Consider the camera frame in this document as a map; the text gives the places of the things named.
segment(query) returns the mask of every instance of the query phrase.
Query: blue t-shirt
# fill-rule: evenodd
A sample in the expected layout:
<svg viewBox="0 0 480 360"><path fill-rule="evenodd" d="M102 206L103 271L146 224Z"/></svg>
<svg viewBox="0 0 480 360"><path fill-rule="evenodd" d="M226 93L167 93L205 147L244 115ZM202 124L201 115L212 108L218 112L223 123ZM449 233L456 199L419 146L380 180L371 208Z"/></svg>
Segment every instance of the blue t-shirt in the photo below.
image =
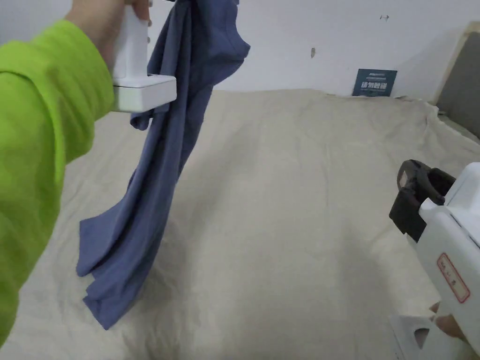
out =
<svg viewBox="0 0 480 360"><path fill-rule="evenodd" d="M177 78L177 100L132 116L152 123L140 163L118 204L80 223L77 274L92 273L85 304L105 329L138 294L160 246L173 192L204 119L213 86L242 65L250 46L236 29L238 0L177 0L148 72Z"/></svg>

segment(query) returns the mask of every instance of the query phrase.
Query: red label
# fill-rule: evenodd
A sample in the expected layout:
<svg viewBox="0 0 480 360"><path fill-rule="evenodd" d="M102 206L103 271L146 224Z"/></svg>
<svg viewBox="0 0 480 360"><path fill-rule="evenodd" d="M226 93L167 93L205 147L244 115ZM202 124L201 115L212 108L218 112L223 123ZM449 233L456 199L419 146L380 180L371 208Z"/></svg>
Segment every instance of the red label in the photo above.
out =
<svg viewBox="0 0 480 360"><path fill-rule="evenodd" d="M437 265L445 280L455 294L458 302L463 304L470 297L470 290L463 281L458 271L453 266L446 253L440 255L437 260Z"/></svg>

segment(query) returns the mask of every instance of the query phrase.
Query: lime green jacket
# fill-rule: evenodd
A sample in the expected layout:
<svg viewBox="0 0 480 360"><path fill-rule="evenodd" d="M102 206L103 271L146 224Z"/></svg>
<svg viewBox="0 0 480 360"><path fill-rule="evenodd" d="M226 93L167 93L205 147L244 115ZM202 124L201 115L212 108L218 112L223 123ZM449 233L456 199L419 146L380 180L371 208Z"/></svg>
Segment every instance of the lime green jacket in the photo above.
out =
<svg viewBox="0 0 480 360"><path fill-rule="evenodd" d="M90 149L113 98L105 62L72 23L0 48L0 346L52 234L65 166Z"/></svg>

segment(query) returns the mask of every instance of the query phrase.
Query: white wall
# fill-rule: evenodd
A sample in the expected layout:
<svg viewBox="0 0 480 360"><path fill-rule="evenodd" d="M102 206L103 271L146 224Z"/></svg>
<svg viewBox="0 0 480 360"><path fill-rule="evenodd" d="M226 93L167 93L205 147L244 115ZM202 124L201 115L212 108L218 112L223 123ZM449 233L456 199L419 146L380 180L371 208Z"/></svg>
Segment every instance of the white wall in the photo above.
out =
<svg viewBox="0 0 480 360"><path fill-rule="evenodd" d="M70 4L0 1L0 43L30 38L63 16ZM155 1L153 39L170 7L170 2ZM430 100L472 20L480 20L479 0L240 0L238 28L252 50L244 66L219 87L315 88L349 95L358 68L392 69L398 70L392 95ZM312 48L317 52L313 59Z"/></svg>

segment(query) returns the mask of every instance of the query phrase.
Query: black clamp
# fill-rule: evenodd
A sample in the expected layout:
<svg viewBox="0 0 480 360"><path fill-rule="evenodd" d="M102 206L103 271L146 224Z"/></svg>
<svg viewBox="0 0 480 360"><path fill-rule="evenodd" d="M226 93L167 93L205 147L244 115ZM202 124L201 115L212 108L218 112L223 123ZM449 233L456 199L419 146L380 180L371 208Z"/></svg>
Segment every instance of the black clamp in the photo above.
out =
<svg viewBox="0 0 480 360"><path fill-rule="evenodd" d="M427 224L419 215L426 199L437 205L445 203L445 195L455 178L437 168L430 168L417 160L405 161L397 177L398 195L390 210L390 218L402 234L408 234L415 242Z"/></svg>

